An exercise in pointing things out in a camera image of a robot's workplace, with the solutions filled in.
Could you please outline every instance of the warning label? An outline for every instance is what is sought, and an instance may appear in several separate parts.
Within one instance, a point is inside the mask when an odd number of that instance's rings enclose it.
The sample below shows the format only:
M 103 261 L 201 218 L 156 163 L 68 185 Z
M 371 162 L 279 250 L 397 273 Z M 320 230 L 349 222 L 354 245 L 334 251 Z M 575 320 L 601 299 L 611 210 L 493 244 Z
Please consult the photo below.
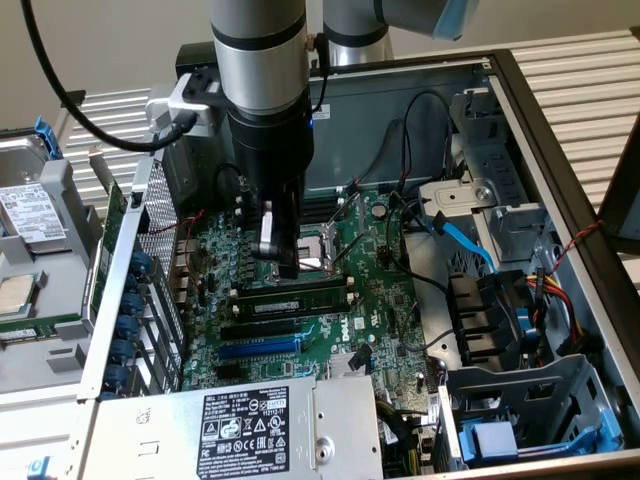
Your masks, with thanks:
M 289 471 L 289 388 L 208 395 L 198 451 L 201 480 Z
M 49 195 L 39 183 L 0 188 L 0 202 L 25 242 L 66 238 Z

